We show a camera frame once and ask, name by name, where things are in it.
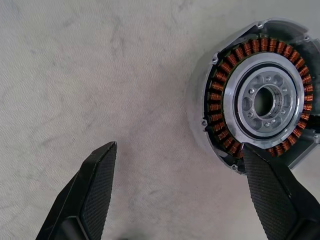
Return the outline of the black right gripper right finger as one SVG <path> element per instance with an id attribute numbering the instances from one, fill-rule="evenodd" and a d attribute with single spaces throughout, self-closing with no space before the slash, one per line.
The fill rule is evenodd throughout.
<path id="1" fill-rule="evenodd" d="M 320 204 L 279 158 L 242 144 L 251 200 L 269 240 L 318 240 Z"/>

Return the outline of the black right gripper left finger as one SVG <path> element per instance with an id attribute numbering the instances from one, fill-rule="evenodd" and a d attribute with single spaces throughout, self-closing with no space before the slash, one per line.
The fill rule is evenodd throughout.
<path id="1" fill-rule="evenodd" d="M 111 141 L 94 150 L 57 195 L 38 240 L 100 240 L 110 206 L 117 156 Z"/>

